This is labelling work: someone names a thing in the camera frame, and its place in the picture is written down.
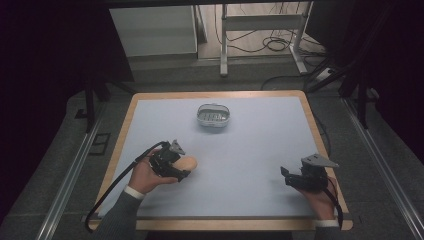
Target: black curtain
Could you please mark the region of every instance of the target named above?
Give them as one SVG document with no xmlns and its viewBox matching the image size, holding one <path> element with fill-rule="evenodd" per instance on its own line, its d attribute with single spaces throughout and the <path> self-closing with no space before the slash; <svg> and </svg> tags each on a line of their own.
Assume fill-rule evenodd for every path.
<svg viewBox="0 0 424 240">
<path fill-rule="evenodd" d="M 107 8 L 0 3 L 1 219 L 37 168 L 85 82 L 133 81 Z"/>
</svg>

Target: metal stand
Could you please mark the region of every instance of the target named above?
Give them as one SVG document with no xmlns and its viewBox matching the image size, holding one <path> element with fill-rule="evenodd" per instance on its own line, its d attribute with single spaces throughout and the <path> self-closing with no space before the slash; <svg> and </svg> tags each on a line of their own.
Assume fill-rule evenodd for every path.
<svg viewBox="0 0 424 240">
<path fill-rule="evenodd" d="M 221 68 L 222 77 L 228 75 L 227 56 L 227 31 L 250 31 L 250 30 L 285 30 L 297 29 L 297 34 L 290 51 L 296 62 L 300 74 L 307 73 L 305 64 L 299 55 L 299 44 L 305 31 L 311 2 L 307 3 L 302 14 L 286 15 L 256 15 L 256 16 L 227 16 L 227 4 L 222 5 L 222 44 L 221 44 Z"/>
</svg>

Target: hand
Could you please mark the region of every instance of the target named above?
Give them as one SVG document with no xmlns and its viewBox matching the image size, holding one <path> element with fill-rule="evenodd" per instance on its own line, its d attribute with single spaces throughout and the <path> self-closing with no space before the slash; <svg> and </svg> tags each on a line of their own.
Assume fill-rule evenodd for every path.
<svg viewBox="0 0 424 240">
<path fill-rule="evenodd" d="M 139 193 L 146 194 L 151 192 L 160 184 L 171 184 L 178 182 L 174 177 L 159 177 L 152 170 L 149 164 L 149 157 L 158 150 L 151 151 L 144 159 L 142 159 L 133 169 L 128 186 Z"/>
<path fill-rule="evenodd" d="M 328 177 L 327 189 L 337 198 L 336 188 L 336 179 Z M 334 220 L 334 204 L 325 192 L 321 191 L 319 193 L 311 193 L 301 189 L 296 190 L 302 193 L 308 200 L 309 205 L 314 210 L 318 220 Z"/>
</svg>

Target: cable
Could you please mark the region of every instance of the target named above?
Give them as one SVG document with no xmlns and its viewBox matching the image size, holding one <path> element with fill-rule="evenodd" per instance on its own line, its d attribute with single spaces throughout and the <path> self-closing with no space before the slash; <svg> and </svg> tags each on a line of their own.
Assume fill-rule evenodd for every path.
<svg viewBox="0 0 424 240">
<path fill-rule="evenodd" d="M 262 83 L 260 90 L 263 91 L 265 85 L 268 84 L 269 82 L 275 80 L 275 79 L 284 78 L 284 77 L 296 77 L 296 78 L 298 78 L 298 77 L 308 77 L 309 76 L 309 78 L 307 78 L 305 80 L 304 84 L 303 84 L 302 91 L 305 91 L 308 83 L 311 81 L 311 78 L 310 77 L 313 76 L 314 74 L 316 74 L 318 71 L 320 71 L 320 70 L 324 69 L 325 67 L 327 67 L 328 64 L 329 64 L 329 61 L 330 61 L 329 57 L 326 57 L 323 61 L 320 62 L 320 64 L 318 64 L 318 66 L 312 72 L 310 72 L 308 74 L 294 75 L 294 76 L 293 75 L 292 76 L 290 76 L 290 75 L 281 75 L 281 76 L 275 76 L 275 77 L 269 78 L 269 79 L 265 80 Z"/>
<path fill-rule="evenodd" d="M 89 222 L 91 216 L 94 214 L 94 212 L 100 207 L 100 205 L 103 203 L 103 201 L 106 199 L 106 197 L 109 195 L 109 193 L 115 188 L 115 186 L 122 180 L 122 178 L 127 175 L 129 171 L 131 171 L 143 158 L 147 156 L 153 149 L 158 147 L 159 145 L 163 145 L 166 142 L 159 142 L 153 145 L 151 148 L 147 149 L 143 154 L 141 154 L 139 157 L 137 157 L 124 171 L 122 171 L 121 174 L 112 182 L 112 184 L 109 186 L 109 188 L 106 190 L 106 192 L 103 194 L 103 196 L 97 201 L 97 203 L 94 205 L 94 207 L 90 210 L 87 217 L 85 218 L 85 228 L 88 232 L 92 233 L 93 229 L 90 228 Z"/>
</svg>

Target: wire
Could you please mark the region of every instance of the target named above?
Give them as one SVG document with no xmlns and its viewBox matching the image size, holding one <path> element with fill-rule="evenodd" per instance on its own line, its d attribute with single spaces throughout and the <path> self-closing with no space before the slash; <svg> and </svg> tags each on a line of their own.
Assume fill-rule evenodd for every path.
<svg viewBox="0 0 424 240">
<path fill-rule="evenodd" d="M 159 145 L 163 145 L 166 142 L 159 142 L 147 149 L 143 154 L 141 154 L 139 157 L 137 157 L 124 171 L 122 171 L 121 174 L 112 182 L 112 184 L 109 186 L 109 188 L 106 190 L 106 192 L 103 194 L 103 196 L 97 201 L 97 203 L 94 205 L 94 207 L 90 210 L 90 212 L 87 214 L 87 217 L 85 218 L 85 228 L 88 232 L 92 233 L 93 229 L 90 228 L 89 222 L 91 216 L 94 214 L 94 212 L 100 207 L 100 205 L 103 203 L 103 201 L 106 199 L 106 197 L 110 194 L 110 192 L 116 187 L 116 185 L 122 180 L 122 178 L 125 177 L 125 175 L 128 174 L 129 171 L 131 171 L 143 158 L 147 156 L 153 149 L 158 147 Z"/>
</svg>

